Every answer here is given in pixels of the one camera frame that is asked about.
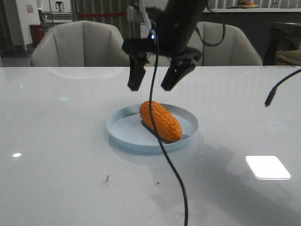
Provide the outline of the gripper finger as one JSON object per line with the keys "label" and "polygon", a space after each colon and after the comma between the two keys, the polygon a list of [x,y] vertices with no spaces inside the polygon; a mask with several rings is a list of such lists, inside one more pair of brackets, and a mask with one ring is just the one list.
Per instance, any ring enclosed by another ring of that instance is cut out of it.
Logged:
{"label": "gripper finger", "polygon": [[129,60],[130,74],[127,85],[132,91],[137,91],[146,73],[144,67],[149,61],[146,53],[132,53],[129,55]]}
{"label": "gripper finger", "polygon": [[196,65],[193,62],[193,59],[179,59],[173,57],[171,59],[170,67],[168,68],[162,83],[161,87],[165,91],[171,91],[174,86],[188,73],[192,72],[195,69]]}

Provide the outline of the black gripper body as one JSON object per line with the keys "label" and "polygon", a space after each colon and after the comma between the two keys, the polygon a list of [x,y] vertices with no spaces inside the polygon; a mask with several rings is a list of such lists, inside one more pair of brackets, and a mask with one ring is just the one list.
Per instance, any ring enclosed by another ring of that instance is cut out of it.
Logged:
{"label": "black gripper body", "polygon": [[158,54],[170,58],[198,61],[202,53],[196,48],[188,47],[188,42],[202,15],[202,7],[165,7],[160,10],[146,7],[151,29],[145,39],[125,39],[122,50],[132,53],[155,54],[158,40]]}

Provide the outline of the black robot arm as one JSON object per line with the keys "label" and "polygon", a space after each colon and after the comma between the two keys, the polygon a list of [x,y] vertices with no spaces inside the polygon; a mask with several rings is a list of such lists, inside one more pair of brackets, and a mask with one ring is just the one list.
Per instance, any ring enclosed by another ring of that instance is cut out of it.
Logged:
{"label": "black robot arm", "polygon": [[161,83],[171,90],[185,75],[192,72],[202,53],[188,47],[188,42],[207,5],[206,0],[170,0],[164,10],[148,8],[155,34],[145,39],[125,39],[122,50],[129,55],[130,75],[128,87],[137,91],[142,83],[148,63],[148,54],[171,58],[170,66]]}

